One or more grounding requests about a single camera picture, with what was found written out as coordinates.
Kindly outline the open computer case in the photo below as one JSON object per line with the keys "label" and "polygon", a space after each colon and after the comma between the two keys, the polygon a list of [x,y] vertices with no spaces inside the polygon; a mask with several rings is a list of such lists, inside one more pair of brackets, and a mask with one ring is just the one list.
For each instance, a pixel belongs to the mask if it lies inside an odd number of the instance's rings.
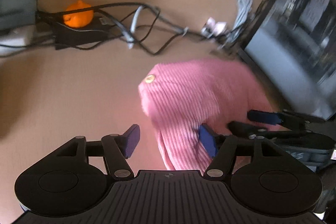
{"label": "open computer case", "polygon": [[241,47],[291,109],[335,114],[335,0],[269,0]]}

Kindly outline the black hub box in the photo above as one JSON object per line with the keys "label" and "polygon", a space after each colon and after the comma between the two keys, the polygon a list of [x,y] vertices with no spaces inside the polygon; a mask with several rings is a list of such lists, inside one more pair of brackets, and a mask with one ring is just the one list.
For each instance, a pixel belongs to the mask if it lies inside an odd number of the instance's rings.
{"label": "black hub box", "polygon": [[55,49],[62,50],[71,46],[80,46],[106,40],[111,25],[103,23],[102,17],[94,17],[92,22],[82,28],[70,28],[65,23],[56,22],[52,25],[55,35]]}

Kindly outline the white connector cluster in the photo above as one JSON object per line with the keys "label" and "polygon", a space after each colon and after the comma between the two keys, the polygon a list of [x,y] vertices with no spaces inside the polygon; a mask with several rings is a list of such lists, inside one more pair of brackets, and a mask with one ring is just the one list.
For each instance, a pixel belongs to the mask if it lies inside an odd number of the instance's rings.
{"label": "white connector cluster", "polygon": [[201,35],[207,39],[218,38],[227,34],[227,22],[217,22],[209,17],[201,29]]}

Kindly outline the pink ribbed knit garment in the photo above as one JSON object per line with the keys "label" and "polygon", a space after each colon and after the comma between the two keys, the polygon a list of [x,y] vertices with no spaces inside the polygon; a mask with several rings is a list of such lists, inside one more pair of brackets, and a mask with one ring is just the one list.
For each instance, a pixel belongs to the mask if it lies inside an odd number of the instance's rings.
{"label": "pink ribbed knit garment", "polygon": [[248,123],[248,111],[273,111],[257,78],[240,61],[157,64],[138,92],[168,170],[207,169],[211,157],[199,140],[201,124],[229,135],[228,123]]}

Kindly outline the orange round object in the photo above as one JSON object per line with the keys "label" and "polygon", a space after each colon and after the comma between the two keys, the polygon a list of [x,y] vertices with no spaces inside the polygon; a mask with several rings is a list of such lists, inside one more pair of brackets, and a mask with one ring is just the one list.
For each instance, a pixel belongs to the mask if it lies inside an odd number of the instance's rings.
{"label": "orange round object", "polygon": [[[91,5],[85,3],[81,0],[68,6],[66,11],[80,10],[85,8],[90,8]],[[72,14],[63,15],[64,23],[71,28],[82,28],[90,24],[93,20],[94,12],[93,10],[75,12]]]}

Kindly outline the white power adapter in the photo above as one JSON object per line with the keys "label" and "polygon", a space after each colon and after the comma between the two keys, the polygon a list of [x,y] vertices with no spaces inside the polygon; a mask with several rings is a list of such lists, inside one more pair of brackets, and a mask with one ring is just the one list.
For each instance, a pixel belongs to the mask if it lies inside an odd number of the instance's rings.
{"label": "white power adapter", "polygon": [[24,26],[1,35],[1,55],[8,55],[31,44],[34,38],[35,26]]}

